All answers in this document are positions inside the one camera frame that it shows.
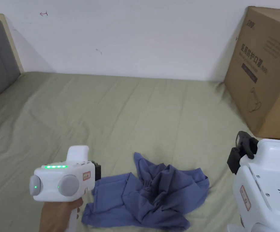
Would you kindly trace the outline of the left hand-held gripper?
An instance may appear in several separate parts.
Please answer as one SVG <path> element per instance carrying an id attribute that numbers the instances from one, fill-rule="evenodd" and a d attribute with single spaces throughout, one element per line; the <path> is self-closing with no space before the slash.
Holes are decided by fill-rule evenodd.
<path id="1" fill-rule="evenodd" d="M 101 178 L 101 166 L 88 158 L 87 145 L 71 146 L 62 162 L 35 169 L 30 178 L 29 191 L 35 201 L 73 202 L 95 187 Z M 65 232 L 75 232 L 78 213 L 71 212 Z"/>

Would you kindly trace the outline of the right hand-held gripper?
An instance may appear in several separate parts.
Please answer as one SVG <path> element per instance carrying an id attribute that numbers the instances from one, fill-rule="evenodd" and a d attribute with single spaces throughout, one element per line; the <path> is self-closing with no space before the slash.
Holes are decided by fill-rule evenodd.
<path id="1" fill-rule="evenodd" d="M 258 141 L 245 131 L 236 136 L 228 166 L 241 225 L 228 232 L 280 232 L 280 140 Z"/>

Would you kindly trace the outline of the person's left hand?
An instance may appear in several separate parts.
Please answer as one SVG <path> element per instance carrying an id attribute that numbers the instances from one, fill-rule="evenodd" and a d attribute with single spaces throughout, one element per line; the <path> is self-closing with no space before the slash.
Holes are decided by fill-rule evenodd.
<path id="1" fill-rule="evenodd" d="M 72 210 L 80 212 L 83 199 L 73 202 L 45 202 L 41 210 L 40 232 L 64 232 L 69 224 Z"/>

